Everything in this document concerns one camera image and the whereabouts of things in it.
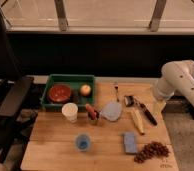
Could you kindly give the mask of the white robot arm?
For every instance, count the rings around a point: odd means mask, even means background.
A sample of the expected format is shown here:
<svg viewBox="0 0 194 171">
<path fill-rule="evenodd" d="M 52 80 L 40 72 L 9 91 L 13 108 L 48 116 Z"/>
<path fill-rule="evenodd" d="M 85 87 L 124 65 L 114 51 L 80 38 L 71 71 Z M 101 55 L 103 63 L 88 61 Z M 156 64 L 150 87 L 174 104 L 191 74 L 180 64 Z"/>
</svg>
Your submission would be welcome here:
<svg viewBox="0 0 194 171">
<path fill-rule="evenodd" d="M 164 64 L 162 76 L 152 87 L 156 100 L 169 100 L 179 91 L 194 107 L 194 61 L 172 61 Z"/>
</svg>

